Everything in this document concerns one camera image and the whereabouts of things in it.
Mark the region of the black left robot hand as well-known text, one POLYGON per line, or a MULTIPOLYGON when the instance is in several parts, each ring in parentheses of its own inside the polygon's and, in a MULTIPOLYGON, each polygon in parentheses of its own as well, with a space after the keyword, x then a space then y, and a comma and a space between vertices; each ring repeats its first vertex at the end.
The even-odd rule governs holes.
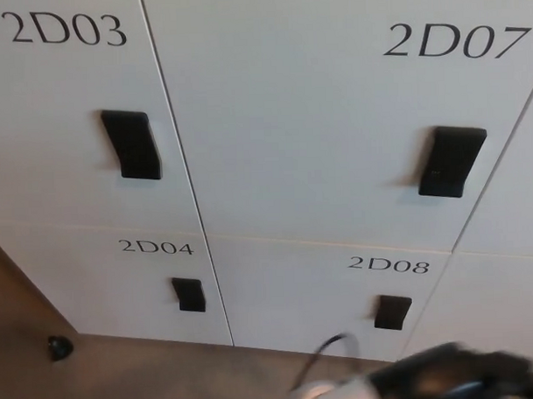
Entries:
POLYGON ((533 360, 434 346, 369 376, 381 399, 533 399, 533 360))

